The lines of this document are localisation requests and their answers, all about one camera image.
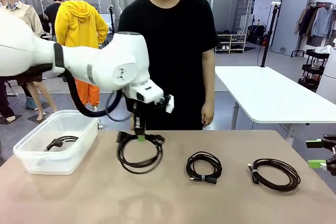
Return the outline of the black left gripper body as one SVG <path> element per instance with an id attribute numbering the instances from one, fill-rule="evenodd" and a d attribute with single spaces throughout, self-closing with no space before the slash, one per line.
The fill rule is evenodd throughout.
<path id="1" fill-rule="evenodd" d="M 135 122 L 136 117 L 139 117 L 141 120 L 145 122 L 146 116 L 145 111 L 148 107 L 146 103 L 135 99 L 126 98 L 126 106 L 127 110 L 132 114 L 131 122 Z"/>

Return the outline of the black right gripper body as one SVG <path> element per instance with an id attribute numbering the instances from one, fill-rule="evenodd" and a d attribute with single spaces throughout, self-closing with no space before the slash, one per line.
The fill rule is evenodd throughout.
<path id="1" fill-rule="evenodd" d="M 336 176 L 336 135 L 324 135 L 322 144 L 323 148 L 333 153 L 333 156 L 326 160 L 326 167 L 332 176 Z"/>

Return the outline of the black power cable angled plug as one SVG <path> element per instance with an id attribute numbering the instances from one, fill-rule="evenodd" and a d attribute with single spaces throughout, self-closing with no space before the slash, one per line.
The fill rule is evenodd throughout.
<path id="1" fill-rule="evenodd" d="M 61 136 L 58 138 L 53 139 L 45 148 L 45 152 L 49 152 L 53 147 L 61 148 L 65 143 L 76 142 L 78 139 L 77 136 Z"/>

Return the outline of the person's left forearm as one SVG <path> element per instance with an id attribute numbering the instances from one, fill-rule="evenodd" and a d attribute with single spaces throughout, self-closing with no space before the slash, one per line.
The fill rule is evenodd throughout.
<path id="1" fill-rule="evenodd" d="M 210 49 L 202 53 L 203 79 L 205 88 L 205 103 L 214 107 L 215 103 L 215 56 Z"/>

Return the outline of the person in black t-shirt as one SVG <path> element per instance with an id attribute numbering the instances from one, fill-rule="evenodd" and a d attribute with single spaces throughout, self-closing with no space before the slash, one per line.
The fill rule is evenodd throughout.
<path id="1" fill-rule="evenodd" d="M 149 52 L 150 77 L 174 97 L 174 110 L 147 110 L 147 130 L 201 130 L 205 103 L 202 53 L 217 46 L 207 0 L 135 0 L 119 31 L 141 34 Z"/>

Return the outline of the large white table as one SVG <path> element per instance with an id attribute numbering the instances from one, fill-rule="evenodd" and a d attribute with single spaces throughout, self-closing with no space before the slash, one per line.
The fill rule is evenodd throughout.
<path id="1" fill-rule="evenodd" d="M 235 100 L 231 129 L 238 110 L 260 124 L 288 124 L 292 144 L 298 124 L 336 124 L 336 105 L 269 67 L 217 66 L 215 73 Z"/>

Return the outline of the black utility cart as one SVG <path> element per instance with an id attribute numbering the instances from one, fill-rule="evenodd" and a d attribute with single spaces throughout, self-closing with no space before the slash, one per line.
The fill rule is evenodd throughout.
<path id="1" fill-rule="evenodd" d="M 307 56 L 307 61 L 302 65 L 303 74 L 298 83 L 316 92 L 325 69 L 325 62 L 328 60 L 330 54 L 317 53 L 314 49 L 308 49 L 303 55 Z"/>

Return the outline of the clear plastic storage bin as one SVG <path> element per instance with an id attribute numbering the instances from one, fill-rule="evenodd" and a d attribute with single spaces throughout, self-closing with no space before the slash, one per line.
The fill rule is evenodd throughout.
<path id="1" fill-rule="evenodd" d="M 60 110 L 15 144 L 13 152 L 30 174 L 69 175 L 80 164 L 97 134 L 97 118 L 86 117 L 77 110 Z M 53 139 L 66 135 L 78 139 L 44 151 Z"/>

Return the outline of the mannequin in yellow hoodie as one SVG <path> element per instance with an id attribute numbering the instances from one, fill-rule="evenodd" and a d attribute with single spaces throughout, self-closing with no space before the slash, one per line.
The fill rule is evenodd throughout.
<path id="1" fill-rule="evenodd" d="M 107 78 L 110 58 L 101 49 L 108 26 L 97 10 L 82 0 L 61 3 L 55 21 L 54 68 L 67 78 L 71 98 L 85 116 L 100 117 L 99 88 Z"/>

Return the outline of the black pole stand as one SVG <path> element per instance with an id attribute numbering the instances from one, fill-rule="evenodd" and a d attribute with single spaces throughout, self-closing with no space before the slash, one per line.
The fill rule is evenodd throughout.
<path id="1" fill-rule="evenodd" d="M 261 65 L 260 67 L 265 67 L 265 62 L 266 62 L 266 58 L 267 58 L 267 53 L 268 53 L 268 49 L 269 49 L 269 43 L 270 43 L 270 39 L 272 36 L 272 30 L 273 30 L 273 26 L 275 23 L 275 19 L 276 19 L 276 15 L 278 12 L 278 9 L 281 5 L 281 2 L 272 2 L 271 6 L 273 6 L 273 11 L 272 11 L 272 18 L 271 18 L 271 22 L 270 22 L 270 27 L 267 33 L 267 37 L 266 37 L 266 44 L 265 44 L 265 48 L 264 48 L 264 53 L 263 53 L 263 57 L 262 57 L 262 61 L 261 61 Z"/>

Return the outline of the white shoe rack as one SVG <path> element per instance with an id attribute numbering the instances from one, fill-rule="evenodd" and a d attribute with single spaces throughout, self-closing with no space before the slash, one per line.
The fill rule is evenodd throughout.
<path id="1" fill-rule="evenodd" d="M 217 31 L 218 44 L 216 54 L 243 53 L 245 51 L 246 34 L 243 31 Z"/>

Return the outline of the clothes rack with garments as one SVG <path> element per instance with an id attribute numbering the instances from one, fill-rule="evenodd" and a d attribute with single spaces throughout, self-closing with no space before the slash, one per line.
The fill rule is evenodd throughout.
<path id="1" fill-rule="evenodd" d="M 301 53 L 303 38 L 309 49 L 316 48 L 328 42 L 332 34 L 332 25 L 336 17 L 336 5 L 332 2 L 312 2 L 305 7 L 297 21 L 294 33 L 298 35 L 296 50 L 292 51 L 291 57 Z"/>

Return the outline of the black suitcase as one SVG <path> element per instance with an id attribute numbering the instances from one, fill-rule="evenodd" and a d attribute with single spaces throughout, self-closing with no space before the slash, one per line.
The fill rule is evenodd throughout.
<path id="1" fill-rule="evenodd" d="M 246 41 L 256 45 L 262 45 L 265 36 L 265 25 L 251 25 L 247 29 Z"/>

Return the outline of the bystander in black cap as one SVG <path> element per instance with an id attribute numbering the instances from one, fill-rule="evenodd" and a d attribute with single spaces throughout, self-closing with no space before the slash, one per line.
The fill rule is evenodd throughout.
<path id="1" fill-rule="evenodd" d="M 58 9 L 62 3 L 62 0 L 53 0 L 54 3 L 48 6 L 44 10 L 44 19 L 48 20 L 51 23 L 51 34 L 52 34 L 52 40 L 57 41 L 56 39 L 56 33 L 55 33 L 55 21 Z"/>

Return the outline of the mannequin in beige shirt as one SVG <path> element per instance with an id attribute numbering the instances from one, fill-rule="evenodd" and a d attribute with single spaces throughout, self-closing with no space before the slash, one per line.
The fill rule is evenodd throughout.
<path id="1" fill-rule="evenodd" d="M 33 6 L 24 4 L 21 1 L 14 3 L 0 0 L 0 2 L 1 11 L 7 12 L 24 21 L 37 37 L 40 37 L 44 33 L 39 16 Z M 17 83 L 24 89 L 26 94 L 26 101 L 34 102 L 34 104 L 26 105 L 26 108 L 38 111 L 37 121 L 41 121 L 45 115 L 39 98 L 40 93 L 44 95 L 53 111 L 57 111 L 57 107 L 54 101 L 43 84 L 43 76 L 41 74 L 17 80 Z"/>

